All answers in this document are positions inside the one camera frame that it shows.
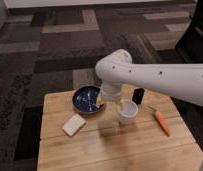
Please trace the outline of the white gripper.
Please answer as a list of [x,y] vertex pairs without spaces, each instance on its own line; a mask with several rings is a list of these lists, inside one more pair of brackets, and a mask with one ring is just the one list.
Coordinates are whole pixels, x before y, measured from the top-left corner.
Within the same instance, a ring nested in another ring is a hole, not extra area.
[[116,102],[117,106],[123,108],[123,91],[121,84],[113,84],[109,82],[103,82],[100,87],[100,93],[96,99],[96,105],[100,106],[106,103],[106,101]]

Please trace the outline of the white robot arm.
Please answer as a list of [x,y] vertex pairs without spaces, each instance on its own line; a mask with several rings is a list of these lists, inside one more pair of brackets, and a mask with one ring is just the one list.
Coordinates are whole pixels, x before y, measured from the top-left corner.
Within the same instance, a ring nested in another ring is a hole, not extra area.
[[120,101],[122,86],[129,84],[203,107],[203,64],[133,64],[130,53],[118,49],[100,59],[95,71],[102,100]]

